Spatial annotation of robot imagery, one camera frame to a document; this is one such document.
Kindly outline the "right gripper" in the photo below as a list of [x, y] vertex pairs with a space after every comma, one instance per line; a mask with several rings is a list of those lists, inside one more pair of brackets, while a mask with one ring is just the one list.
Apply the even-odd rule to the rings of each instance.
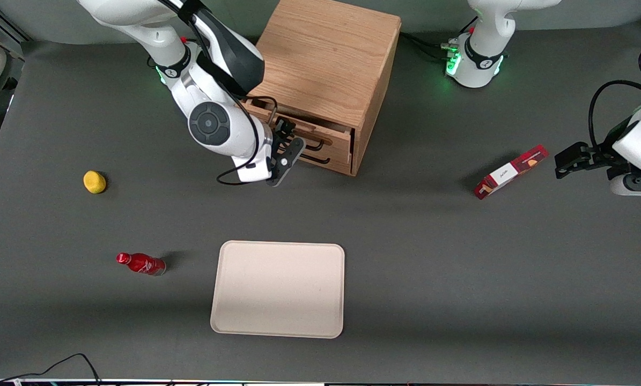
[[288, 172], [305, 150], [303, 138], [294, 138], [296, 123], [277, 118], [273, 139], [265, 139], [252, 161], [248, 157], [232, 157], [239, 180], [242, 183], [264, 181], [268, 186], [281, 184]]

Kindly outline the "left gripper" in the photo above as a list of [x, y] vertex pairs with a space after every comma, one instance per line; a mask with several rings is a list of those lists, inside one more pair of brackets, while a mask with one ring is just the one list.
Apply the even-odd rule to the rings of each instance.
[[585, 142], [569, 146], [569, 152], [554, 156], [554, 174], [562, 179], [571, 173], [581, 171], [592, 158], [598, 168], [607, 168], [610, 190], [619, 196], [641, 196], [641, 169], [617, 153], [602, 152], [600, 147], [590, 147]]

